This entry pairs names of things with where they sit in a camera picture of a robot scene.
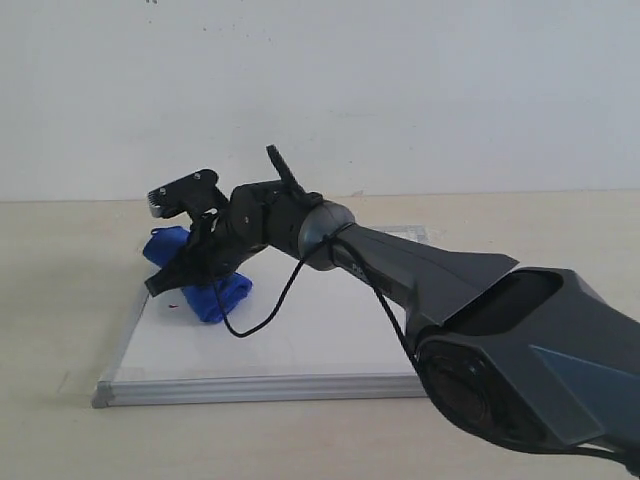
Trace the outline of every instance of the beige table surface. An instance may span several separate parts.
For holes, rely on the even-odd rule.
[[[423,224],[444,248],[575,268],[640,318],[640,192],[344,203],[362,224]],[[0,480],[631,478],[499,450],[420,399],[92,410],[158,222],[143,202],[0,204],[0,222]]]

